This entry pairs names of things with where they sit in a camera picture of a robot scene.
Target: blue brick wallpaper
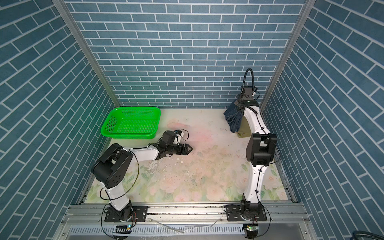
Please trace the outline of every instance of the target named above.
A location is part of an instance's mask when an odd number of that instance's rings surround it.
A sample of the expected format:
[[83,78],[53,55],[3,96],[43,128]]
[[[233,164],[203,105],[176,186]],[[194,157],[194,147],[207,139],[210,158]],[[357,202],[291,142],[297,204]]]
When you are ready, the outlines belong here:
[[51,238],[113,108],[51,0],[0,1],[0,239]]
[[383,12],[317,0],[264,112],[319,239],[384,235]]
[[122,105],[226,108],[250,66],[263,98],[304,1],[66,3]]

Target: metal bracket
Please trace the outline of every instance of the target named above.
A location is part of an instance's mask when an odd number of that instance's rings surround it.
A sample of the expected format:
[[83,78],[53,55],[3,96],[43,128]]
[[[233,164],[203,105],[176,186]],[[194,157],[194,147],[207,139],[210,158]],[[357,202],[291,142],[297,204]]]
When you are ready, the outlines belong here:
[[[148,207],[147,206],[133,206],[133,213],[136,213],[136,222],[145,222],[147,217]],[[112,214],[105,216],[105,222],[120,222],[118,219],[114,218]]]
[[[237,205],[230,205],[224,208],[224,210],[227,212],[227,221],[228,222],[238,222],[238,221],[252,221],[253,217],[251,217],[251,220],[248,217],[242,216],[240,213],[240,206]],[[260,214],[255,215],[257,221],[266,221],[266,214],[265,209],[262,206]]]

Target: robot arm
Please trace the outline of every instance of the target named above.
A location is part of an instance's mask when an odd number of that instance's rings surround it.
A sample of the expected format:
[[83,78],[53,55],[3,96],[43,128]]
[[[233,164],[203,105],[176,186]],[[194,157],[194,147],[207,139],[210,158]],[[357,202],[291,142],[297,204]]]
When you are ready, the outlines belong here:
[[250,106],[244,109],[244,116],[248,121],[252,136],[246,149],[246,157],[250,162],[248,186],[244,193],[245,199],[251,203],[261,200],[264,173],[273,160],[277,137],[265,126],[258,106]]
[[157,143],[149,146],[125,149],[115,143],[102,154],[91,171],[106,189],[113,207],[107,208],[110,214],[120,221],[127,221],[131,217],[132,204],[123,188],[122,180],[132,160],[139,164],[141,161],[158,160],[166,155],[188,155],[193,148],[188,144],[180,144],[183,135],[181,130],[165,131]]

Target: pink flower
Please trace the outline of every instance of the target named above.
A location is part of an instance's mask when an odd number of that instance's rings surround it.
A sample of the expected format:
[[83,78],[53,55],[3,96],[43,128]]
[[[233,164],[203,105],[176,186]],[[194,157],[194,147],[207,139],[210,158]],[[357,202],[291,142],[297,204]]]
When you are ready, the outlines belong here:
[[152,186],[149,188],[149,194],[151,194],[152,196],[155,195],[155,193],[157,192],[157,188]]
[[192,195],[192,201],[198,202],[201,200],[202,195],[200,192],[193,191],[191,195]]
[[174,192],[179,185],[180,179],[176,177],[167,177],[165,180],[162,180],[160,189],[164,190],[166,193],[171,193]]
[[276,189],[276,194],[280,200],[288,199],[284,188]]
[[224,191],[219,186],[210,185],[207,187],[207,198],[210,201],[220,201],[224,197]]
[[180,193],[174,197],[175,202],[188,202],[189,196],[185,193]]
[[265,190],[272,190],[273,188],[277,188],[281,185],[279,178],[272,174],[271,169],[267,169],[263,178],[263,185]]
[[237,193],[238,194],[242,194],[245,189],[247,188],[247,185],[248,185],[248,178],[247,177],[238,177],[236,178],[236,181],[235,181],[235,186],[237,187]]

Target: green plastic basket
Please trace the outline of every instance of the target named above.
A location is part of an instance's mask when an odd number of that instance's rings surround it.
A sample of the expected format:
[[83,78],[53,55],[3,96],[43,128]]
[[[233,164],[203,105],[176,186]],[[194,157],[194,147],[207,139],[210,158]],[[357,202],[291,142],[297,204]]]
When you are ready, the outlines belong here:
[[161,111],[156,107],[115,108],[101,127],[101,134],[114,139],[152,139],[160,115]]

